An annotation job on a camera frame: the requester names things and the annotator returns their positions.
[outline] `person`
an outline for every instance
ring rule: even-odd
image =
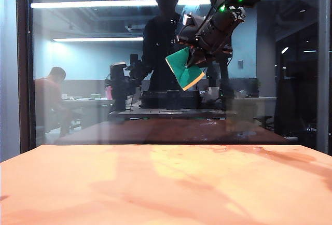
[[[60,91],[65,78],[64,69],[53,67],[47,77],[35,80],[36,127],[43,133],[58,127],[61,137],[69,132],[72,115],[63,107]]]
[[[175,51],[175,33],[181,15],[175,12],[178,0],[156,0],[159,15],[149,20],[144,28],[142,65],[144,79],[153,71],[149,91],[180,90],[177,80],[167,65],[166,57]]]

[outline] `orange table surface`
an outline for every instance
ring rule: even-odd
[[[40,146],[0,164],[1,224],[332,224],[302,146]]]

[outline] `person in black shirt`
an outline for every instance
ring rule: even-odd
[[[176,52],[175,33],[180,14],[175,12],[178,0],[156,0],[160,14],[146,24],[143,42],[144,79],[153,71],[149,91],[180,90],[180,86],[167,65],[166,57]]]

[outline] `desk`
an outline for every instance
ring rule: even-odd
[[[114,101],[115,100],[107,100],[106,98],[98,100],[63,100],[63,105],[71,110],[81,109],[82,128],[87,128],[94,124],[107,121],[110,107],[114,104]]]
[[[213,109],[142,109],[135,108],[132,111],[122,112],[114,111],[109,114],[110,118],[168,118],[168,119],[186,119],[186,118],[226,118],[227,115],[235,115],[234,112],[224,112]]]
[[[150,119],[103,122],[55,141],[56,145],[90,144],[287,144],[249,122]]]
[[[76,108],[90,108],[100,106],[110,106],[114,104],[115,100],[107,100],[106,98],[100,98],[95,100],[88,100],[87,98],[77,100],[63,100],[63,105],[68,109]]]
[[[332,157],[302,146],[40,146],[1,163],[3,225],[330,225]]]
[[[232,110],[239,120],[253,121],[255,117],[274,116],[276,97],[235,98]]]

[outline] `fluorescent light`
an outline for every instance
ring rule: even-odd
[[[142,37],[94,37],[94,38],[55,38],[55,42],[113,42],[143,41]]]
[[[210,0],[179,0],[178,5],[180,6],[199,6],[199,5],[210,5]]]
[[[304,52],[317,52],[316,50],[305,50]]]
[[[285,53],[288,49],[289,49],[289,47],[286,47],[285,49],[283,49],[283,51],[281,53],[282,54]]]
[[[210,0],[179,0],[181,6],[209,5]],[[31,8],[79,8],[79,7],[114,7],[114,6],[157,6],[155,0],[128,0],[128,1],[77,1],[77,2],[49,2],[31,3]]]

